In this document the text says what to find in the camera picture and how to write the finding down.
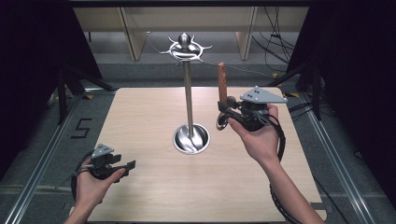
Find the black cable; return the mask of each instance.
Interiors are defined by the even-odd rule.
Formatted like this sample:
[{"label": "black cable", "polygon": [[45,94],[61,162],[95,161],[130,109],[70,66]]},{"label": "black cable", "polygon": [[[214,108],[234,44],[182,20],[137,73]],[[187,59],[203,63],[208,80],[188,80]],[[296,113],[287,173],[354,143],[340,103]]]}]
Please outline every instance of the black cable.
[{"label": "black cable", "polygon": [[278,56],[277,54],[275,54],[274,52],[272,52],[271,50],[269,50],[268,48],[266,48],[265,46],[263,46],[259,41],[256,40],[256,38],[254,38],[254,36],[252,36],[252,39],[262,48],[264,49],[264,62],[265,65],[267,65],[267,67],[269,67],[271,70],[277,71],[277,72],[286,72],[286,70],[279,70],[279,69],[275,69],[273,67],[271,67],[268,62],[267,62],[267,51],[269,53],[271,53],[274,57],[278,58],[280,61],[287,63],[283,58],[281,58],[280,56]]},{"label": "black cable", "polygon": [[286,48],[288,48],[288,49],[294,49],[295,45],[293,45],[293,44],[291,44],[290,42],[286,41],[284,38],[282,38],[282,41],[285,42],[286,44],[288,44],[289,46],[291,46],[291,48],[289,48],[289,47],[286,47]]},{"label": "black cable", "polygon": [[335,203],[335,201],[332,199],[332,197],[330,196],[329,192],[327,192],[327,190],[325,188],[323,188],[323,186],[320,184],[320,182],[318,181],[318,179],[312,175],[314,177],[315,182],[317,182],[317,184],[319,185],[319,187],[323,190],[323,192],[326,194],[326,196],[329,198],[330,202],[332,202],[332,204],[334,205],[335,209],[338,211],[338,213],[340,214],[341,218],[345,221],[346,224],[348,224],[349,222],[347,221],[347,218],[344,216],[344,214],[341,212],[341,209],[337,206],[337,204]]},{"label": "black cable", "polygon": [[308,113],[308,112],[311,111],[311,110],[313,110],[313,109],[312,109],[312,108],[309,108],[309,109],[305,110],[303,113],[291,117],[291,119],[293,120],[293,122],[294,122],[294,121],[297,121],[297,119],[299,119],[300,117],[302,117],[304,114]]},{"label": "black cable", "polygon": [[[273,45],[278,45],[278,46],[282,47],[281,44],[278,44],[278,43],[276,43],[276,42],[274,42],[274,41],[269,40],[267,37],[265,37],[265,36],[262,34],[262,32],[259,32],[259,34],[260,34],[260,36],[261,36],[264,40],[266,40],[267,42],[270,42],[270,43],[273,44]],[[285,48],[286,48],[286,49],[294,50],[293,48],[287,47],[287,46],[285,46]]]},{"label": "black cable", "polygon": [[[279,162],[282,161],[282,157],[283,157],[283,153],[285,151],[285,146],[286,146],[286,137],[285,134],[283,133],[282,127],[280,126],[279,120],[272,116],[269,115],[270,118],[274,119],[276,122],[273,122],[270,118],[268,119],[268,122],[275,128],[276,133],[279,137],[279,149],[277,152],[277,157],[279,158]],[[261,116],[258,116],[259,122],[261,122],[262,124],[265,124],[266,122],[264,120],[262,120]],[[288,211],[286,211],[286,209],[282,206],[282,204],[280,203],[279,199],[276,197],[276,194],[274,193],[271,184],[270,184],[270,193],[271,193],[271,197],[274,201],[274,204],[277,208],[277,210],[280,212],[280,214],[282,214],[282,216],[290,223],[293,224],[299,224],[300,222],[294,218],[292,215],[290,215],[288,213]]]},{"label": "black cable", "polygon": [[304,108],[304,107],[309,106],[309,105],[312,105],[312,103],[303,103],[303,104],[295,105],[295,106],[289,108],[289,113],[291,113],[291,112],[293,112],[295,110]]},{"label": "black cable", "polygon": [[79,174],[82,173],[81,170],[80,170],[81,165],[82,165],[82,163],[85,160],[87,160],[92,155],[93,152],[94,152],[94,150],[89,151],[81,158],[81,160],[79,161],[79,163],[78,163],[78,165],[76,167],[75,174],[72,176],[72,181],[70,183],[70,187],[72,189],[73,198],[74,198],[75,201],[76,201],[76,196],[77,196],[77,177],[78,177]]},{"label": "black cable", "polygon": [[272,38],[273,36],[276,36],[277,38],[279,38],[280,43],[281,43],[281,46],[282,46],[282,50],[283,50],[283,52],[285,53],[285,57],[286,57],[287,60],[289,61],[288,55],[290,56],[290,54],[289,54],[289,52],[285,49],[285,45],[283,44],[283,42],[284,42],[285,40],[283,40],[283,39],[282,39],[282,36],[280,35],[279,19],[278,19],[278,17],[279,17],[279,7],[275,7],[275,10],[276,10],[276,21],[275,21],[275,24],[272,22],[271,17],[270,17],[270,15],[268,14],[268,11],[267,11],[267,8],[266,8],[266,7],[264,7],[264,10],[265,10],[265,14],[267,15],[267,18],[268,18],[269,22],[271,23],[272,28],[273,28],[273,33],[271,34],[271,38]]},{"label": "black cable", "polygon": [[265,50],[265,52],[268,52],[270,54],[272,54],[274,57],[278,58],[280,61],[282,61],[283,63],[288,63],[288,61],[286,61],[285,59],[283,59],[282,57],[280,57],[279,55],[277,55],[276,53],[274,53],[273,51],[269,50],[267,47],[265,47],[264,45],[262,45],[259,41],[256,40],[256,38],[254,36],[252,36],[252,39],[262,48]]}]

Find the wooden board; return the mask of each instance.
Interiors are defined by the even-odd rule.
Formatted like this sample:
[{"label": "wooden board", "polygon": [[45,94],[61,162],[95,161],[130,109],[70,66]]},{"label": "wooden board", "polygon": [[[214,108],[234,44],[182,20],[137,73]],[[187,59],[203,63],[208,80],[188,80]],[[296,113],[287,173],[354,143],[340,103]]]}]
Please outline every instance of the wooden board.
[{"label": "wooden board", "polygon": [[[228,88],[238,96],[251,88]],[[281,95],[277,88],[267,91]],[[194,123],[209,130],[210,145],[197,155],[177,151],[172,136],[187,123],[184,88],[117,91],[98,139],[136,160],[130,176],[114,184],[89,221],[266,222],[284,221],[262,168],[239,136],[216,129],[218,88],[192,88]],[[287,138],[282,164],[311,203],[321,203],[286,105],[278,105]],[[325,218],[326,212],[319,214]]]}]

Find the round metal base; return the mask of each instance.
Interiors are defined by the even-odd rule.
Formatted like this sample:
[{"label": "round metal base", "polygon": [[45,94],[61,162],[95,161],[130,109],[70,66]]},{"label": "round metal base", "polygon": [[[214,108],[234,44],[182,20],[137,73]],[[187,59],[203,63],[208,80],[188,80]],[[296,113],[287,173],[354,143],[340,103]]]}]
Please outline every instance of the round metal base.
[{"label": "round metal base", "polygon": [[200,124],[193,124],[193,135],[189,135],[189,125],[180,126],[173,135],[176,149],[184,154],[195,155],[203,152],[210,142],[209,131]]}]

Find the forearm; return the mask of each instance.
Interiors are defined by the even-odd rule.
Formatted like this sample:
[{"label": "forearm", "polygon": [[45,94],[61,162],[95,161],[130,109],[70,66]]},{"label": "forearm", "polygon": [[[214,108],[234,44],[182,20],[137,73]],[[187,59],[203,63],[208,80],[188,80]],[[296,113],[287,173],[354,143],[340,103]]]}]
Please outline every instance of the forearm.
[{"label": "forearm", "polygon": [[76,206],[64,224],[84,224],[92,211],[93,208],[89,206]]},{"label": "forearm", "polygon": [[259,161],[271,187],[283,208],[302,223],[323,223],[303,194],[297,189],[278,160]]}]

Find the orange handle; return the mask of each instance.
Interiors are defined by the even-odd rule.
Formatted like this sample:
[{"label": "orange handle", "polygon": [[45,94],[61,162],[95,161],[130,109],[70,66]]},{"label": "orange handle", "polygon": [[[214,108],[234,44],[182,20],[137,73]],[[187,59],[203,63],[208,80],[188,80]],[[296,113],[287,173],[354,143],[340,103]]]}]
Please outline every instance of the orange handle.
[{"label": "orange handle", "polygon": [[224,63],[218,65],[219,101],[227,104],[227,80],[225,76]]}]

